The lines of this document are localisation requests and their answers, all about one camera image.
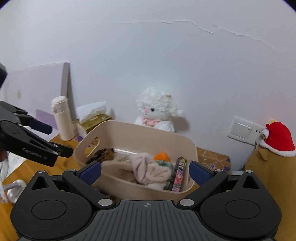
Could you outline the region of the brown hair claw clip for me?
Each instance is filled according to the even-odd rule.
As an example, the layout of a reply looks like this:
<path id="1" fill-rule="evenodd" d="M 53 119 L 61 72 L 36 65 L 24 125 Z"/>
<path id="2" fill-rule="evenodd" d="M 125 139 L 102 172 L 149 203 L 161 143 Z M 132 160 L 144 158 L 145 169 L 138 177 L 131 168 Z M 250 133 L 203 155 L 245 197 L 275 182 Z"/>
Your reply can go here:
<path id="1" fill-rule="evenodd" d="M 86 162 L 86 165 L 90 164 L 93 161 L 99 161 L 100 163 L 102 163 L 104 161 L 112 161 L 114 159 L 114 157 L 115 157 L 115 151 L 113 148 L 101 149 L 95 153 L 94 157 L 92 157 L 91 159 L 89 159 Z"/>

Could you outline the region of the orange knitted item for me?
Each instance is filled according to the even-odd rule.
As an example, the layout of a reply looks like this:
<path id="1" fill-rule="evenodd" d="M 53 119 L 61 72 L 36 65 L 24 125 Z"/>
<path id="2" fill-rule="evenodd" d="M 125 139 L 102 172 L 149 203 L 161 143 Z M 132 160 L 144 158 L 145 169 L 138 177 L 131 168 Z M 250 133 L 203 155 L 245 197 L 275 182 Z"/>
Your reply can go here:
<path id="1" fill-rule="evenodd" d="M 166 162 L 168 162 L 168 163 L 171 162 L 170 157 L 169 157 L 166 153 L 164 153 L 164 152 L 160 152 L 160 153 L 156 154 L 156 155 L 153 157 L 153 159 L 154 159 L 155 161 L 166 161 Z"/>

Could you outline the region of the lilac board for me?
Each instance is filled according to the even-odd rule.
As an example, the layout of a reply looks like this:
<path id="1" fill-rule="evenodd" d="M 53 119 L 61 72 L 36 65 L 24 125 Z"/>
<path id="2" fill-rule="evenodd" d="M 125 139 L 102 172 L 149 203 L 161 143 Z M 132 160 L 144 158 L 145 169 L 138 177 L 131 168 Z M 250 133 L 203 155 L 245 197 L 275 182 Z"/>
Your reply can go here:
<path id="1" fill-rule="evenodd" d="M 52 99 L 67 96 L 70 64 L 55 63 L 10 72 L 1 87 L 1 100 L 24 109 L 29 115 L 53 128 L 47 135 L 32 130 L 50 141 L 59 134 L 51 108 Z"/>

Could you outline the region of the grey-green cloth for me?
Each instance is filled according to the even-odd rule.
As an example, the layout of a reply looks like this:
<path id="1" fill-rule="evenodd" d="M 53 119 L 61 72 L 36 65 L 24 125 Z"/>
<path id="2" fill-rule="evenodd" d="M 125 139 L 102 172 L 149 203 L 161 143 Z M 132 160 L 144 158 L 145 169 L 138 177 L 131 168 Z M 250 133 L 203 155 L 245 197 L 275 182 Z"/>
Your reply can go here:
<path id="1" fill-rule="evenodd" d="M 171 171 L 174 169 L 174 165 L 171 162 L 167 162 L 166 160 L 157 161 L 157 163 L 162 167 L 167 167 Z"/>

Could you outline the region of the pink beige cloth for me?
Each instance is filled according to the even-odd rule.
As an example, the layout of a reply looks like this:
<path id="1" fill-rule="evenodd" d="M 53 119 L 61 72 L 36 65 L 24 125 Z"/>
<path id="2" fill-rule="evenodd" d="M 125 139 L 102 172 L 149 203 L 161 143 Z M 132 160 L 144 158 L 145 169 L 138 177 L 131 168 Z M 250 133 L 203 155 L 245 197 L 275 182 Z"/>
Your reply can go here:
<path id="1" fill-rule="evenodd" d="M 118 154 L 112 161 L 104 161 L 101 165 L 102 171 L 112 177 L 154 190 L 164 190 L 173 172 L 160 166 L 147 153 L 130 156 Z"/>

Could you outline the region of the gold tissue box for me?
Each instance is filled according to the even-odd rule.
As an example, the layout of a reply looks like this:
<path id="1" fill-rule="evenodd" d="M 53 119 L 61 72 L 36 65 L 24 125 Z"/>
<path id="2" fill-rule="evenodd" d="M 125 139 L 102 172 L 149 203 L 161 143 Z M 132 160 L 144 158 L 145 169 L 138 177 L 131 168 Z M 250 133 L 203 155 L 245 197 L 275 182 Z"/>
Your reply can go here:
<path id="1" fill-rule="evenodd" d="M 86 137 L 94 128 L 101 123 L 111 120 L 106 114 L 107 104 L 105 101 L 94 102 L 75 109 L 77 119 L 74 121 L 74 131 L 77 136 Z"/>

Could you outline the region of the brown capybara plush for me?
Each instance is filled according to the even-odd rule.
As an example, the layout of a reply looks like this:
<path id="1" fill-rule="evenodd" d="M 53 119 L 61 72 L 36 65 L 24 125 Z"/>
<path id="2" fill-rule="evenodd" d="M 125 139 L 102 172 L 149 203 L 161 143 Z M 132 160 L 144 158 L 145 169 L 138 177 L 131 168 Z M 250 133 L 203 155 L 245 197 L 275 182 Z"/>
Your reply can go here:
<path id="1" fill-rule="evenodd" d="M 258 147 L 245 164 L 252 170 L 274 197 L 282 212 L 276 240 L 295 240 L 296 165 L 295 157 L 279 156 Z"/>

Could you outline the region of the red plush hat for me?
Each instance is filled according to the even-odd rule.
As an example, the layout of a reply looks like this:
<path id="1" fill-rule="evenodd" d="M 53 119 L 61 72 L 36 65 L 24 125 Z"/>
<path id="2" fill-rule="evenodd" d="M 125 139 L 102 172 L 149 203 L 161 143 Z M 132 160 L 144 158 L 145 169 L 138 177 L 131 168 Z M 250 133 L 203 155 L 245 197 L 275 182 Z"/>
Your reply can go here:
<path id="1" fill-rule="evenodd" d="M 261 132 L 260 145 L 283 157 L 295 157 L 295 144 L 290 130 L 281 122 L 267 123 Z"/>

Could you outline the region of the white lamb plush toy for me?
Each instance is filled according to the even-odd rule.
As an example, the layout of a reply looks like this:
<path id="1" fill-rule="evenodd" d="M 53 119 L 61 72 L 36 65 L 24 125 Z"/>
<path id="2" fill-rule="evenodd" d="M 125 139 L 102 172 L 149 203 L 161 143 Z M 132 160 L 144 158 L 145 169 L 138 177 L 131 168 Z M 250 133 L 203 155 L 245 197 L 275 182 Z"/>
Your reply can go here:
<path id="1" fill-rule="evenodd" d="M 136 101 L 138 116 L 135 124 L 174 132 L 173 119 L 183 118 L 184 111 L 179 109 L 172 96 L 154 88 L 144 90 Z"/>

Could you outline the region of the white wall switch socket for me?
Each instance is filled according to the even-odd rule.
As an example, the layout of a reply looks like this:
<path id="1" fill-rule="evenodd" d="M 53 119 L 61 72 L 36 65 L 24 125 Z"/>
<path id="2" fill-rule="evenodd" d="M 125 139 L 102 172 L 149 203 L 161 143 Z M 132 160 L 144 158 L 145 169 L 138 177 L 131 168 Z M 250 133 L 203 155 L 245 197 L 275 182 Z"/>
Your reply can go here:
<path id="1" fill-rule="evenodd" d="M 264 129 L 264 126 L 235 116 L 227 136 L 256 147 Z"/>

